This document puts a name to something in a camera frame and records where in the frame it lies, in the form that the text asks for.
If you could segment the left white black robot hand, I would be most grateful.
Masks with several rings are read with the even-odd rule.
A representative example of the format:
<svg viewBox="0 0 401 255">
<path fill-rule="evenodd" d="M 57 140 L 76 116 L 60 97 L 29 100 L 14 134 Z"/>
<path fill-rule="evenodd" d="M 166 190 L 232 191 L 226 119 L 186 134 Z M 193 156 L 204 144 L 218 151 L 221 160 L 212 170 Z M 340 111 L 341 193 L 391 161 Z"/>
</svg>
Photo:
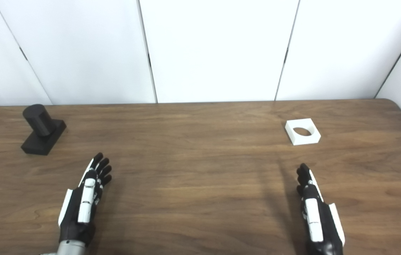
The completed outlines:
<svg viewBox="0 0 401 255">
<path fill-rule="evenodd" d="M 59 243 L 78 242 L 88 247 L 94 238 L 94 218 L 104 187 L 112 180 L 112 167 L 103 153 L 95 155 L 75 189 L 68 189 L 58 217 Z"/>
</svg>

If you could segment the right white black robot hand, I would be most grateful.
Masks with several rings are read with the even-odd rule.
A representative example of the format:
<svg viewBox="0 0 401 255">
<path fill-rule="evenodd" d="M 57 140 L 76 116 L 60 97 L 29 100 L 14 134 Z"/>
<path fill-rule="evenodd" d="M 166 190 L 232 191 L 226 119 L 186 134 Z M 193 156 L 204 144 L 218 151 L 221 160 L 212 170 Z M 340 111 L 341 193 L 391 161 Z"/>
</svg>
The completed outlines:
<svg viewBox="0 0 401 255">
<path fill-rule="evenodd" d="M 300 164 L 296 170 L 301 215 L 307 231 L 309 255 L 342 255 L 345 235 L 334 203 L 324 201 L 312 170 Z"/>
</svg>

